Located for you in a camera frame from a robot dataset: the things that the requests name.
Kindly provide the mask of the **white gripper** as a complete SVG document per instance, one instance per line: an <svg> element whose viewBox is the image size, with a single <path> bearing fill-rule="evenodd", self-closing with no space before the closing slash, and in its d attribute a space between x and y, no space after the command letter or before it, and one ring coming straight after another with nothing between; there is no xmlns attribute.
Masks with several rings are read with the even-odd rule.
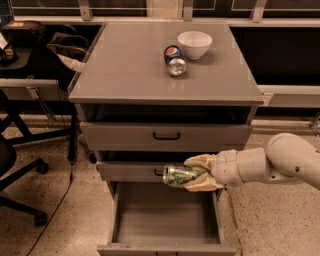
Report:
<svg viewBox="0 0 320 256"><path fill-rule="evenodd" d="M236 150L221 151L215 154L201 154L190 157L184 161L184 165L190 168L197 167L210 171L202 174L195 180L183 185L191 192L215 191L224 186L239 186L244 183L239 174L238 152Z"/></svg>

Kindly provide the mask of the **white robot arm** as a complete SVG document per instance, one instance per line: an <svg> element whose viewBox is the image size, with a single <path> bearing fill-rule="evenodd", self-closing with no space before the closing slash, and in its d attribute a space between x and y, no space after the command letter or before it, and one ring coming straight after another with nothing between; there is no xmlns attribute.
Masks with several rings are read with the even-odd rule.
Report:
<svg viewBox="0 0 320 256"><path fill-rule="evenodd" d="M214 191L248 182L304 182L320 189L320 152L303 138L290 133L273 136L266 148L202 154L187 159L184 165L205 171L183 185L191 192Z"/></svg>

